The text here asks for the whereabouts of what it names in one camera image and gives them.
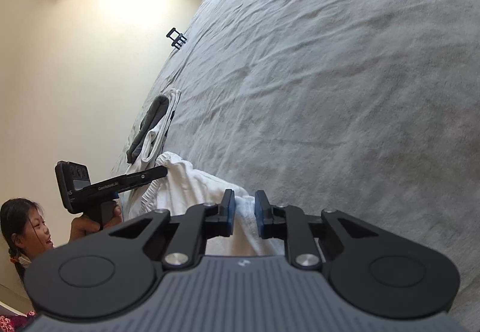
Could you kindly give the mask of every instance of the gray bedsheet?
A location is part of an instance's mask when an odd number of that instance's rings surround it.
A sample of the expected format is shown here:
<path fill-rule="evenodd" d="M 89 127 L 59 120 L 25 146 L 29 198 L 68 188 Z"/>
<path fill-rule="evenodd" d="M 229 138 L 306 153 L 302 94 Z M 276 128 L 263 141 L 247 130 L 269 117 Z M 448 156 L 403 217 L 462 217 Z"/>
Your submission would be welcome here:
<path fill-rule="evenodd" d="M 480 0 L 204 0 L 130 140 L 180 88 L 166 150 L 445 253 L 462 278 L 452 314 L 478 330 L 479 28 Z"/>

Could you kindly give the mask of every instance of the logo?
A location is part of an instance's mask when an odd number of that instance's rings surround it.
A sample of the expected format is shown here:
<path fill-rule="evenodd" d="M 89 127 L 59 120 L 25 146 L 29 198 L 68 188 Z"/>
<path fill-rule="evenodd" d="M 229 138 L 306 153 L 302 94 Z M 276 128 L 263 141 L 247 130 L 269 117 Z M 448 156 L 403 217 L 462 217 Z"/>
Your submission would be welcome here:
<path fill-rule="evenodd" d="M 242 261 L 238 262 L 237 263 L 240 267 L 245 267 L 245 266 L 248 266 L 250 264 L 250 261 L 249 260 L 246 260 L 246 259 L 243 259 Z"/>
<path fill-rule="evenodd" d="M 105 186 L 99 187 L 98 190 L 101 191 L 101 190 L 105 190 L 106 188 L 110 188 L 110 187 L 118 186 L 118 185 L 119 185 L 118 182 L 105 184 Z"/>

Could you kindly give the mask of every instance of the hair tie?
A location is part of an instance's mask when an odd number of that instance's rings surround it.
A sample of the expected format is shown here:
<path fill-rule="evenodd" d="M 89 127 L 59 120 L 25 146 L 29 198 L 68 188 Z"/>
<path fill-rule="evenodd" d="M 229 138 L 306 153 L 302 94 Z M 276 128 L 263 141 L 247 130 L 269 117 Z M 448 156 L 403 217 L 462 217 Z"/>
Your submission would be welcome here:
<path fill-rule="evenodd" d="M 8 254 L 10 255 L 10 261 L 12 263 L 20 263 L 20 256 L 18 255 L 18 252 L 15 252 L 11 248 L 9 248 Z"/>

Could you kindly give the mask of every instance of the hand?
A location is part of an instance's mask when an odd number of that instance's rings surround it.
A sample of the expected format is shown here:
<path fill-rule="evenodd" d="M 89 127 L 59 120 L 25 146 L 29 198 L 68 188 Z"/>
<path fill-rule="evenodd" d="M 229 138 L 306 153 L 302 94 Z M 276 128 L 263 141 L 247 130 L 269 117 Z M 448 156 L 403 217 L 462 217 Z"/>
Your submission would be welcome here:
<path fill-rule="evenodd" d="M 104 225 L 104 228 L 109 228 L 121 222 L 122 211 L 118 205 L 115 206 L 115 208 L 113 209 L 113 214 L 114 214 L 113 218 Z M 86 215 L 76 217 L 71 221 L 69 243 L 71 241 L 78 240 L 79 238 L 84 238 L 90 233 L 95 233 L 99 230 L 100 230 L 100 224 L 89 219 Z"/>
<path fill-rule="evenodd" d="M 121 223 L 121 220 L 122 220 L 121 215 L 122 215 L 122 211 L 120 209 L 120 206 L 119 205 L 115 206 L 113 209 L 113 218 L 109 222 L 107 222 L 103 227 L 110 228 L 111 226 Z"/>

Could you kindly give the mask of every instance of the girl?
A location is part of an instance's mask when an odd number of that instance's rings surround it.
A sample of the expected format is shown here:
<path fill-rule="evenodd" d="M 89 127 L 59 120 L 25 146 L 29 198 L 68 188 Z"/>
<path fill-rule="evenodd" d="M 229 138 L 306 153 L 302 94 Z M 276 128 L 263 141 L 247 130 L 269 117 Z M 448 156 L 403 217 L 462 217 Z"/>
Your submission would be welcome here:
<path fill-rule="evenodd" d="M 105 227 L 121 222 L 121 210 L 114 209 L 114 218 Z M 53 248 L 50 231 L 45 225 L 41 206 L 24 198 L 6 201 L 0 209 L 0 227 L 9 247 L 10 261 L 23 281 L 25 269 L 38 255 Z M 100 224 L 86 216 L 74 218 L 71 222 L 70 241 L 97 232 Z"/>

